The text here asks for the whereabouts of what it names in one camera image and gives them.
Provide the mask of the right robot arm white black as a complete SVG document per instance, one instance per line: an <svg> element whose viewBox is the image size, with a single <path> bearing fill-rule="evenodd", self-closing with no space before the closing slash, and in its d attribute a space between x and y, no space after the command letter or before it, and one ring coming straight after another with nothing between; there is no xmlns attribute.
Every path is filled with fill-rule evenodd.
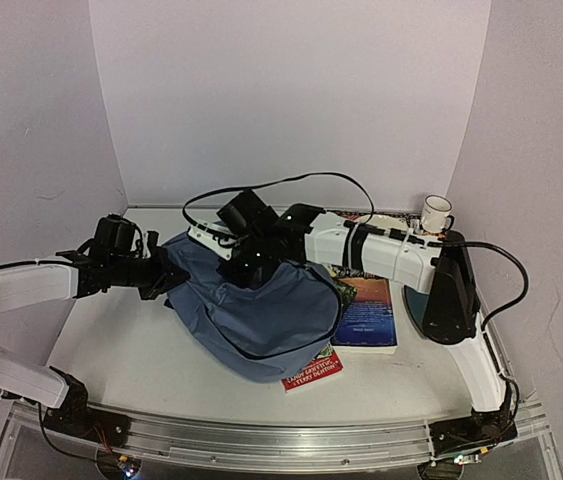
<svg viewBox="0 0 563 480"><path fill-rule="evenodd" d="M469 249L450 231L435 237L409 225L381 227L322 207L297 203L278 214L251 189L241 191L195 239L222 260L241 286L267 281L281 261L363 272L402 285L424 301L422 335L452 356L479 414L502 410L513 392L488 338L489 316L476 293Z"/></svg>

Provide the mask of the green fantasy cover book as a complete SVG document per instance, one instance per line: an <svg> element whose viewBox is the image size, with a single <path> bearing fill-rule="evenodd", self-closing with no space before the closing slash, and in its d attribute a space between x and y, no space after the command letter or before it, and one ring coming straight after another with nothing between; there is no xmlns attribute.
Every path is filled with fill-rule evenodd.
<svg viewBox="0 0 563 480"><path fill-rule="evenodd" d="M341 311L342 315L344 315L353 304L357 295L357 289L346 283L345 279L353 278L356 271L335 265L328 265L326 269L328 270L341 299Z"/></svg>

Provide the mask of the blue student backpack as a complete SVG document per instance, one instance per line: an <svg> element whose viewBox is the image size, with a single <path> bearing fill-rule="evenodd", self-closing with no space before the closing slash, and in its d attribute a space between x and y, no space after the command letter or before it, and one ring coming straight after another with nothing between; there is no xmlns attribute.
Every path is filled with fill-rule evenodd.
<svg viewBox="0 0 563 480"><path fill-rule="evenodd" d="M195 340L242 376L271 383L300 373L329 344L343 304L321 265L281 264L252 290L218 273L219 257L185 233L164 244L190 278L167 292L167 304Z"/></svg>

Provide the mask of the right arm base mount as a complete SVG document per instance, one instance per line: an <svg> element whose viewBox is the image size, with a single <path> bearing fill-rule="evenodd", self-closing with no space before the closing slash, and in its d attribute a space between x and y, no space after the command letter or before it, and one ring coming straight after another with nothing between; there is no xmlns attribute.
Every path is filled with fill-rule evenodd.
<svg viewBox="0 0 563 480"><path fill-rule="evenodd" d="M492 412L473 412L467 417L436 421L429 429L437 459L492 448L517 437L514 421Z"/></svg>

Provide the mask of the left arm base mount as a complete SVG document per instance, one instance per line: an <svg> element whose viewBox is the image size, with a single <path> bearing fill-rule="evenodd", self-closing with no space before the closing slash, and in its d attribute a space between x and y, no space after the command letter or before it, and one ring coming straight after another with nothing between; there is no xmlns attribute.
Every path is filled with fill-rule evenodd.
<svg viewBox="0 0 563 480"><path fill-rule="evenodd" d="M124 414L92 408L85 401L65 400L60 407L46 410L42 426L73 438L120 448L127 442L131 419Z"/></svg>

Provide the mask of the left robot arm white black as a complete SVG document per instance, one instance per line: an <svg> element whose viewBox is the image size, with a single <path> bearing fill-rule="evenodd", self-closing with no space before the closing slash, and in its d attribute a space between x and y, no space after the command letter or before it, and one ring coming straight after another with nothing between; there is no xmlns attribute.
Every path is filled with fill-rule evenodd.
<svg viewBox="0 0 563 480"><path fill-rule="evenodd" d="M81 299L112 287L134 288L154 300L184 283L189 273L158 243L119 215L101 218L91 239L48 259L0 265L0 315L51 301ZM92 433L94 411L69 397L75 382L65 373L24 361L0 347L0 392L57 409L59 423L77 437Z"/></svg>

